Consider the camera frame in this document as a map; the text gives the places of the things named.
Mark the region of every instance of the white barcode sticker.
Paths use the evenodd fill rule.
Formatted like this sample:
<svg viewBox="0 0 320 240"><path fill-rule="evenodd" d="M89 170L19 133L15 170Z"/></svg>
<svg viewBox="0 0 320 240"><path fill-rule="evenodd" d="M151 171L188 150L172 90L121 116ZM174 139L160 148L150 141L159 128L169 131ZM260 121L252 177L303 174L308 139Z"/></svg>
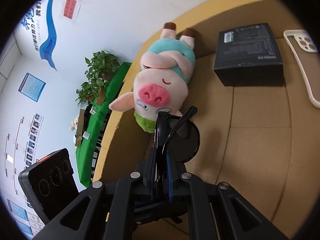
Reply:
<svg viewBox="0 0 320 240"><path fill-rule="evenodd" d="M232 42L233 41L233 32L228 32L224 34L224 43Z"/></svg>

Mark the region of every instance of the pig ear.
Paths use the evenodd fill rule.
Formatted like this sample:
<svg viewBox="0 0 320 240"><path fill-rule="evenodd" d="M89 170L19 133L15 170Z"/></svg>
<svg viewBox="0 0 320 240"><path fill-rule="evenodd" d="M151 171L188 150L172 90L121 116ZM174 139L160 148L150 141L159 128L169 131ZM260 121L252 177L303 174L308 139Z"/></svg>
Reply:
<svg viewBox="0 0 320 240"><path fill-rule="evenodd" d="M131 108L134 108L133 92L128 92L119 96L109 105L109 109L118 112L126 112Z"/></svg>
<svg viewBox="0 0 320 240"><path fill-rule="evenodd" d="M176 38L176 24L169 22L165 23L163 26L162 33L160 35L160 38L171 38L175 39Z"/></svg>
<svg viewBox="0 0 320 240"><path fill-rule="evenodd" d="M195 31L194 29L192 29L192 28L186 28L186 29L183 31L183 33L182 33L179 41L184 42L184 43L187 44L191 49L193 49L193 48L195 47L195 38L194 38L195 32L196 32L196 31Z"/></svg>

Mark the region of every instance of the triangular cutout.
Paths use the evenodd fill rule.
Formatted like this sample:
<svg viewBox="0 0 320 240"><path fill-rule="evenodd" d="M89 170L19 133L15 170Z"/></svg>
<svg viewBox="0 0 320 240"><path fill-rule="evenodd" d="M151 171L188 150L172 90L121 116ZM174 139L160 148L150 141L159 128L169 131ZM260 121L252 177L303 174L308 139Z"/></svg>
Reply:
<svg viewBox="0 0 320 240"><path fill-rule="evenodd" d="M84 198L78 205L76 205L67 215L65 215L60 220L60 224L73 230L78 230L85 211L88 208L89 202L89 197Z"/></svg>
<svg viewBox="0 0 320 240"><path fill-rule="evenodd" d="M239 219L241 228L244 232L250 231L253 228L260 226L259 220L254 217L236 198L231 199L233 208L236 211L236 215Z"/></svg>

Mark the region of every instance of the green plant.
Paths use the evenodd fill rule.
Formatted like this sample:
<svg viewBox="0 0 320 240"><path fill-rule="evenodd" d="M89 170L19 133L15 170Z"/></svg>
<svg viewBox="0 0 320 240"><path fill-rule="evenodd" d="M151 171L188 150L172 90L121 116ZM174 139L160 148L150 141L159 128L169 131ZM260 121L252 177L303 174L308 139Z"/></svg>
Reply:
<svg viewBox="0 0 320 240"><path fill-rule="evenodd" d="M100 88L107 87L108 82L113 78L115 72L120 66L118 57L107 53L104 50L93 54L93 58L89 60L85 58L89 69L84 72L88 82L84 82L81 90L76 90L78 94L79 104L85 103L90 96L97 97Z"/></svg>

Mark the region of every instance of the pig snout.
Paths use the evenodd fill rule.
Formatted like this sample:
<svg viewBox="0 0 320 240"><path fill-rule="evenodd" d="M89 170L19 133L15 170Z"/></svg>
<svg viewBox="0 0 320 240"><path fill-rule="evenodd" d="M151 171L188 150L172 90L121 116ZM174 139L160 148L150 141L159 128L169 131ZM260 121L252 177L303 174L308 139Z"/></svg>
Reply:
<svg viewBox="0 0 320 240"><path fill-rule="evenodd" d="M169 92L157 84L149 83L142 86L138 95L142 102L153 107L165 106L170 101Z"/></svg>

